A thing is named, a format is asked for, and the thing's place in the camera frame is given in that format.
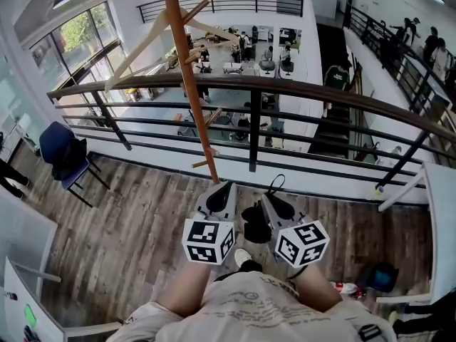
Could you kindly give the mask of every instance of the staircase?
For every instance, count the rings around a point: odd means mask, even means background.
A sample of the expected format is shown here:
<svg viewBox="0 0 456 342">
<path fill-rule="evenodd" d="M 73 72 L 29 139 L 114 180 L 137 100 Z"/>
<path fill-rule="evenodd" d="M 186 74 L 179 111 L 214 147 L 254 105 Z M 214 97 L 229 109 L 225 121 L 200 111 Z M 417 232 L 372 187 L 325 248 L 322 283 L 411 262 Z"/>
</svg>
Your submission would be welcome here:
<svg viewBox="0 0 456 342">
<path fill-rule="evenodd" d="M 332 65 L 340 65 L 347 60 L 345 36 L 342 29 L 323 24 L 317 24 L 317 30 L 320 41 L 321 70 L 324 77 L 326 71 Z M 349 124 L 350 109 L 343 105 L 333 105 L 332 109 L 328 110 L 328 116 L 326 118 L 334 122 Z M 342 130 L 332 124 L 320 124 L 317 128 L 315 138 L 347 145 L 349 135 L 348 130 Z M 331 143 L 314 143 L 311 145 L 309 153 L 348 158 L 347 149 L 336 147 Z"/>
</svg>

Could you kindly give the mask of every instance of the chair leg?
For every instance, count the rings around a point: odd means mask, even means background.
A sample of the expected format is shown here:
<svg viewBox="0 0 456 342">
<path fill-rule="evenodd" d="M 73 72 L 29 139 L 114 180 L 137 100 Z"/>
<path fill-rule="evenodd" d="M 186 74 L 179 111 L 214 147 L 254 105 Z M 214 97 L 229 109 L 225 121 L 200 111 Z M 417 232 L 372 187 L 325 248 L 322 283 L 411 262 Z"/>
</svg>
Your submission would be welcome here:
<svg viewBox="0 0 456 342">
<path fill-rule="evenodd" d="M 93 208 L 93 205 L 90 203 L 90 202 L 87 202 L 87 200 L 85 200 L 84 198 L 82 198 L 81 196 L 79 196 L 78 194 L 76 194 L 71 188 L 68 188 L 68 191 L 73 194 L 75 197 L 77 197 L 80 201 L 82 201 L 85 205 L 87 205 L 88 207 L 91 207 Z"/>
<path fill-rule="evenodd" d="M 111 188 L 108 186 L 108 184 L 106 184 L 106 182 L 101 180 L 100 177 L 90 167 L 88 168 L 88 171 L 94 176 L 94 178 L 96 178 L 99 182 L 101 182 L 103 185 L 105 185 L 105 187 L 108 190 L 111 190 Z"/>
<path fill-rule="evenodd" d="M 87 157 L 87 161 L 89 161 L 89 163 L 94 166 L 94 168 L 98 171 L 98 172 L 101 172 L 99 166 L 97 166 L 94 161 L 92 161 L 89 157 Z"/>
</svg>

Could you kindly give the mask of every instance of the glass wall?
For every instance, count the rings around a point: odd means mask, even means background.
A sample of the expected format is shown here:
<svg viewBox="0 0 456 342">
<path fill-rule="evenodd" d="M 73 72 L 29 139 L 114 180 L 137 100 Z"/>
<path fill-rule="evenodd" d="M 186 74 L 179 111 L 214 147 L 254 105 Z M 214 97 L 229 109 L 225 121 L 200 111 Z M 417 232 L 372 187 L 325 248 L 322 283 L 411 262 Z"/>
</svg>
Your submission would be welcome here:
<svg viewBox="0 0 456 342">
<path fill-rule="evenodd" d="M 116 39 L 118 35 L 108 5 L 101 3 L 59 26 L 33 45 L 30 51 L 51 91 L 60 88 L 95 54 Z M 125 59 L 123 49 L 115 47 L 109 52 L 109 59 L 113 62 L 107 62 L 109 67 L 101 73 L 103 78 L 96 77 L 97 81 L 110 77 L 110 67 L 117 68 Z"/>
<path fill-rule="evenodd" d="M 117 39 L 117 32 L 115 31 L 114 23 L 106 4 L 94 6 L 90 10 L 90 13 L 92 14 L 95 27 L 104 46 Z"/>
<path fill-rule="evenodd" d="M 32 46 L 31 54 L 46 82 L 48 90 L 60 87 L 70 77 L 50 36 Z"/>
<path fill-rule="evenodd" d="M 57 49 L 72 73 L 101 50 L 88 12 L 75 16 L 52 32 Z"/>
<path fill-rule="evenodd" d="M 125 60 L 117 31 L 106 3 L 99 4 L 67 21 L 30 48 L 50 91 L 96 81 L 108 80 Z M 128 68 L 122 76 L 132 73 Z M 124 90 L 99 92 L 107 103 L 130 100 Z M 92 94 L 71 95 L 59 100 L 61 105 L 94 103 Z M 112 116 L 122 115 L 127 108 L 109 108 Z M 99 108 L 67 108 L 66 115 L 101 115 Z M 71 124 L 102 125 L 102 120 L 67 119 Z"/>
</svg>

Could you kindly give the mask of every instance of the shoe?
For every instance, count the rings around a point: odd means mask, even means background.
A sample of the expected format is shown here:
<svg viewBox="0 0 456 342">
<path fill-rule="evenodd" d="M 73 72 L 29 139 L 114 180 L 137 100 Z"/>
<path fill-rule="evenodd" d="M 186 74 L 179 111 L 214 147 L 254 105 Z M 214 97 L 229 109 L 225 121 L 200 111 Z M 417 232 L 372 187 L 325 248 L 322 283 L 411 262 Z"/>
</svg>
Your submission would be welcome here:
<svg viewBox="0 0 456 342">
<path fill-rule="evenodd" d="M 388 317 L 388 322 L 390 323 L 391 326 L 394 325 L 394 323 L 399 319 L 399 314 L 397 311 L 392 311 Z"/>
<path fill-rule="evenodd" d="M 252 259 L 252 256 L 245 249 L 238 248 L 234 253 L 234 260 L 238 267 L 241 267 L 245 261 L 249 261 L 250 259 Z"/>
</svg>

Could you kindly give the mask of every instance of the clothes hanger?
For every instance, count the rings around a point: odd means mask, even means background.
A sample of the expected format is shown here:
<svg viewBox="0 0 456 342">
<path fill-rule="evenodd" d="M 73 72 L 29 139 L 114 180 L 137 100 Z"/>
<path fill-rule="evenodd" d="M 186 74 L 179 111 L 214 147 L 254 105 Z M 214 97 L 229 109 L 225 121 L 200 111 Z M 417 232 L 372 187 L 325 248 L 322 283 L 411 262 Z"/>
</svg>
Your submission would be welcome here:
<svg viewBox="0 0 456 342">
<path fill-rule="evenodd" d="M 188 11 L 184 8 L 180 8 L 182 17 L 185 17 L 188 14 Z M 131 51 L 131 53 L 128 55 L 128 57 L 119 65 L 119 67 L 115 70 L 114 74 L 112 77 L 110 77 L 105 84 L 105 92 L 108 92 L 116 83 L 120 82 L 120 76 L 127 70 L 128 66 L 151 44 L 168 26 L 169 26 L 169 20 L 167 17 L 167 11 L 166 8 L 162 10 L 157 18 L 154 20 L 152 28 L 149 31 L 149 34 Z M 195 19 L 190 19 L 190 21 L 187 22 L 188 26 L 192 26 L 193 28 L 199 29 L 201 31 L 208 31 L 214 35 L 221 36 L 222 38 L 225 38 L 228 40 L 228 42 L 221 42 L 221 43 L 216 43 L 212 44 L 209 46 L 205 46 L 204 48 L 195 48 L 190 51 L 190 55 L 192 55 L 195 52 L 198 51 L 203 51 L 207 48 L 212 48 L 216 46 L 222 46 L 227 43 L 231 44 L 231 42 L 237 42 L 239 44 L 239 38 L 235 36 L 234 34 L 228 33 L 226 31 L 223 31 L 219 28 L 216 28 L 214 26 L 208 26 L 207 24 L 200 23 L 199 21 Z"/>
</svg>

